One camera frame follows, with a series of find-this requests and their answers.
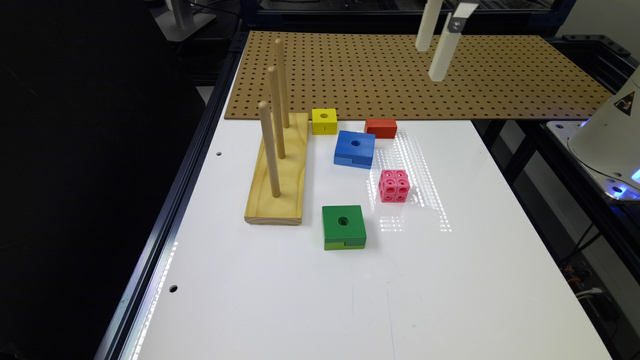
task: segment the wooden peg board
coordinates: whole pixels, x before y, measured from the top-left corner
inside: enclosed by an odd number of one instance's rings
[[[273,41],[284,41],[289,110],[335,108],[340,120],[588,119],[611,94],[539,36],[463,36],[442,82],[428,70],[439,40],[415,35],[252,31],[225,117],[258,119]]]

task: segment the green block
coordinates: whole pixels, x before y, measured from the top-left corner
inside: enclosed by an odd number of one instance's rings
[[[362,249],[367,241],[360,205],[323,206],[325,250]],[[338,243],[336,248],[327,244]]]
[[[347,246],[344,243],[324,243],[325,250],[364,249],[364,245]]]

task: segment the square block with hole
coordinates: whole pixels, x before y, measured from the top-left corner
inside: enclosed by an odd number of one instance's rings
[[[336,109],[311,109],[311,133],[313,135],[335,135],[338,133]]]
[[[323,206],[324,249],[362,249],[367,241],[360,205]]]
[[[397,130],[395,119],[367,119],[364,124],[364,132],[375,134],[376,139],[393,139]]]
[[[371,169],[376,136],[341,130],[338,134],[333,163]]]

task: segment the blue block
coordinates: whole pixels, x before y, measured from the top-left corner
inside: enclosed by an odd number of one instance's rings
[[[357,163],[354,163],[353,160],[351,160],[351,159],[341,158],[339,156],[334,156],[333,157],[333,163],[336,164],[336,165],[353,166],[353,167],[359,167],[359,168],[362,168],[362,169],[371,169],[371,164],[369,164],[369,165],[357,164]]]
[[[376,136],[374,134],[342,130],[338,134],[333,163],[371,169],[375,144]]]

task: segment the blue light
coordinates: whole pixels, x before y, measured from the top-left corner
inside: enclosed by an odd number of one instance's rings
[[[631,175],[631,179],[633,179],[633,181],[637,183],[640,183],[640,169],[638,169],[635,174]]]
[[[626,186],[620,186],[619,188],[614,188],[613,191],[615,191],[614,196],[617,197],[618,199],[622,197],[622,195],[624,195],[624,193],[627,191],[627,187]]]

